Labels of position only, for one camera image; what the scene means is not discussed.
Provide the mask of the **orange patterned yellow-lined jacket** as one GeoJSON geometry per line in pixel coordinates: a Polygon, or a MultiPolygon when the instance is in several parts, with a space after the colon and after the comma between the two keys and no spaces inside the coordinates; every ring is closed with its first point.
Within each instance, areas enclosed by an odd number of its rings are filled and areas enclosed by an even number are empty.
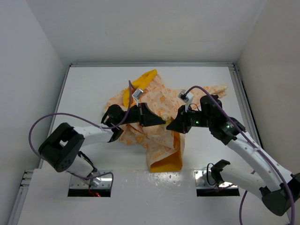
{"type": "MultiPolygon", "coordinates": [[[[142,89],[142,103],[170,123],[177,115],[183,101],[178,95],[180,89],[165,87],[157,70],[148,71],[133,81],[136,89],[142,89]]],[[[142,127],[138,123],[122,125],[119,141],[127,145],[140,144],[146,149],[146,161],[151,173],[178,172],[183,167],[185,135],[166,130],[165,125],[142,127]]]]}

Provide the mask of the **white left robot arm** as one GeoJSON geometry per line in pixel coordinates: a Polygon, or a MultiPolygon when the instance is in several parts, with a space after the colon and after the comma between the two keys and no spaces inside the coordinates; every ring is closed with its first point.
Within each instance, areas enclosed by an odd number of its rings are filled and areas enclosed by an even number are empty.
{"type": "Polygon", "coordinates": [[[96,143],[111,143],[120,138],[121,125],[139,123],[142,127],[165,124],[165,120],[152,112],[146,103],[132,106],[127,111],[119,105],[111,105],[100,125],[73,127],[61,123],[38,149],[42,159],[56,172],[68,172],[87,182],[100,177],[92,161],[81,148],[96,143]]]}

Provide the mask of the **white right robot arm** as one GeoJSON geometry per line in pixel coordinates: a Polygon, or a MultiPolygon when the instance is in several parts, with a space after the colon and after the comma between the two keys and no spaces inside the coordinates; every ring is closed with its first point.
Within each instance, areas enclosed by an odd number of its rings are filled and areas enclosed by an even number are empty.
{"type": "Polygon", "coordinates": [[[181,93],[179,98],[184,105],[166,127],[168,130],[186,134],[192,127],[208,128],[217,140],[241,156],[255,171],[249,174],[221,159],[211,167],[207,181],[214,185],[234,183],[261,199],[273,214],[284,215],[300,197],[300,175],[292,174],[277,163],[260,148],[241,123],[225,116],[217,95],[201,97],[201,110],[190,107],[192,94],[181,93]]]}

